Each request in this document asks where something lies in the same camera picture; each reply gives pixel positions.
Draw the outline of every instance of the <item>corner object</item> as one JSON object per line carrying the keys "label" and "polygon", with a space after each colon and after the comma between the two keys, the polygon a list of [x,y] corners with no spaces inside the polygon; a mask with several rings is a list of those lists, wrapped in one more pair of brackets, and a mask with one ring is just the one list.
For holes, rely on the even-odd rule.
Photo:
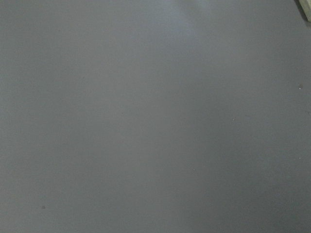
{"label": "corner object", "polygon": [[307,20],[311,22],[311,0],[299,0],[299,2],[306,14]]}

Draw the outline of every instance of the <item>gray surface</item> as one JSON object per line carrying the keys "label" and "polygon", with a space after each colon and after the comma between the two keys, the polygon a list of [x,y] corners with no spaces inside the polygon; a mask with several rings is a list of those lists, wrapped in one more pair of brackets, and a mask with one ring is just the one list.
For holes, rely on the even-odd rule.
{"label": "gray surface", "polygon": [[311,232],[293,0],[2,0],[0,49],[1,233]]}

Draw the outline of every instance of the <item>gray backdrop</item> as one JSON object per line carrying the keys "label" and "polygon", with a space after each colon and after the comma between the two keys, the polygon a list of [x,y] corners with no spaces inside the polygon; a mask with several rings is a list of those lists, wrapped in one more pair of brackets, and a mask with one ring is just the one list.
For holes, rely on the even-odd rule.
{"label": "gray backdrop", "polygon": [[1,0],[0,233],[311,232],[294,0]]}

